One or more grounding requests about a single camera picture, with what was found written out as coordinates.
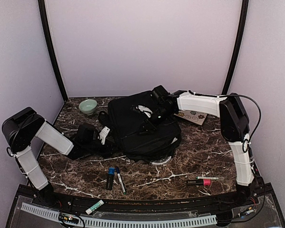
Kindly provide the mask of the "black student backpack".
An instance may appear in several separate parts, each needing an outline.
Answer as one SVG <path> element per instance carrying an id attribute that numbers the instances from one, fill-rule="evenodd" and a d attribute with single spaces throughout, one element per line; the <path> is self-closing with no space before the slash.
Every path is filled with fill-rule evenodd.
<path id="1" fill-rule="evenodd" d="M 177 111 L 176 97 L 160 85 L 110 101 L 98 120 L 130 160 L 155 162 L 173 157 L 181 143 Z"/>

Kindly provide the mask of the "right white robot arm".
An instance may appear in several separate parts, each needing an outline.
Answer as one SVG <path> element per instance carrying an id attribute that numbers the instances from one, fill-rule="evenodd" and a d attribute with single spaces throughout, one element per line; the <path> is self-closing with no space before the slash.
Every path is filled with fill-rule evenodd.
<path id="1" fill-rule="evenodd" d="M 249 129 L 249 117 L 241 101 L 243 95 L 204 95 L 191 90 L 171 94 L 160 85 L 151 91 L 151 98 L 157 104 L 155 110 L 143 104 L 136 107 L 147 116 L 140 126 L 140 134 L 155 132 L 160 123 L 179 111 L 201 112 L 220 118 L 221 135 L 231 147 L 236 167 L 233 202 L 237 206 L 245 205 L 251 199 L 256 171 L 250 143 L 254 132 Z"/>

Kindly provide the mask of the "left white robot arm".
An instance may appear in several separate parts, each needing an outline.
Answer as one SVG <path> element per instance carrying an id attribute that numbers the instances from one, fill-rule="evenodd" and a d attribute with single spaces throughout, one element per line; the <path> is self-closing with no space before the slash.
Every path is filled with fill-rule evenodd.
<path id="1" fill-rule="evenodd" d="M 98 131 L 95 126 L 83 123 L 73 135 L 67 136 L 31 107 L 24 108 L 6 119 L 2 123 L 1 131 L 8 144 L 8 155 L 15 158 L 32 187 L 41 191 L 38 198 L 47 207 L 57 204 L 57 195 L 49 190 L 51 184 L 38 162 L 40 154 L 33 151 L 32 144 L 35 141 L 39 141 L 41 146 L 50 146 L 70 160 L 93 155 L 107 158 L 118 150 L 115 143 L 108 139 L 108 127 Z"/>

